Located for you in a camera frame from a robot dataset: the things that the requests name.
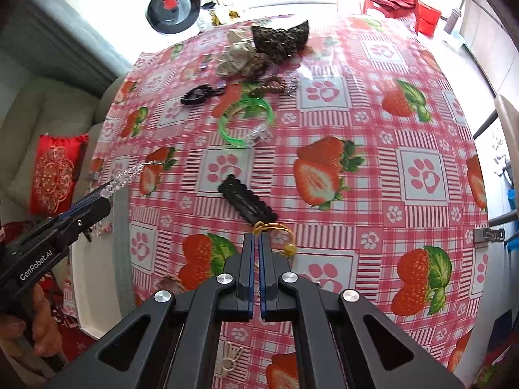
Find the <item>metal clip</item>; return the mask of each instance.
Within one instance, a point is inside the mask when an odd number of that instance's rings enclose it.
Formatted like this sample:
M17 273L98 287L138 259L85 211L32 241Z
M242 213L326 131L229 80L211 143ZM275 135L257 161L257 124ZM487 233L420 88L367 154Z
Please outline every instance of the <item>metal clip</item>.
M499 228L474 228L474 244L479 243L502 243L504 241L504 229Z

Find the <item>table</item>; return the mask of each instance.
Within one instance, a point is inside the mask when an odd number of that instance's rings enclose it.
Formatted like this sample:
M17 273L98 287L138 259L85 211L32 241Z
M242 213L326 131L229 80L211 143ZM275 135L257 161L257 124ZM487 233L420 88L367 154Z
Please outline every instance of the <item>table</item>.
M217 132L229 91L180 104L194 86L220 80L215 60L229 28L140 56L94 154L102 182L146 158L166 162L130 187L134 290L140 299L180 290L176 278L194 288L240 249L251 227L217 192L233 173L294 231L295 272L331 291L355 288L454 370L487 261L472 240L487 222L486 200L463 111L432 54L398 20L349 16L310 29L312 50L281 69L298 75L297 93L266 97L274 138L248 149ZM230 125L243 136L257 123ZM271 241L281 247L286 236ZM268 387L272 354L293 351L290 324L263 322L257 304L251 323L224 323L220 339L245 350L225 379L216 367L218 388Z

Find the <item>red storage box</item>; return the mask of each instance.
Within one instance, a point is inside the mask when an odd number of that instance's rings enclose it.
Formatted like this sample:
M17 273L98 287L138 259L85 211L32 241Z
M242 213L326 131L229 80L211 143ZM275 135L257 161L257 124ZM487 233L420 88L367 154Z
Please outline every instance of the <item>red storage box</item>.
M418 11L420 13L418 32L429 36L434 35L434 31L436 30L442 12L422 3L421 1L418 2Z

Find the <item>red pillow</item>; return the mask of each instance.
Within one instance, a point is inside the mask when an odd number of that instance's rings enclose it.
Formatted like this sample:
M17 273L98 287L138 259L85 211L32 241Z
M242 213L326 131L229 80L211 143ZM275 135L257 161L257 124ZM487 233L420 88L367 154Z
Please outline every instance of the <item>red pillow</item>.
M87 142L88 134L40 136L30 192L31 214L55 215L70 209Z

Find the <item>screw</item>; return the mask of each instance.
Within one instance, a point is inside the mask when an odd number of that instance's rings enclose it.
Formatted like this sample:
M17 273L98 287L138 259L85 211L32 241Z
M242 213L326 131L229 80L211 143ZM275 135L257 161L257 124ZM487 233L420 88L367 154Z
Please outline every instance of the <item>screw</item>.
M360 295L354 289L347 289L343 292L343 298L350 303L355 303L360 298Z
M284 282L287 282L288 284L292 284L292 283L296 282L297 278L298 278L298 276L294 272L285 272L284 274L281 275L281 279Z
M220 284L230 284L233 281L233 276L230 273L221 273L216 277L216 280L220 282Z
M159 303L165 303L169 300L171 300L171 293L169 291L162 290L155 292L155 301L158 301Z

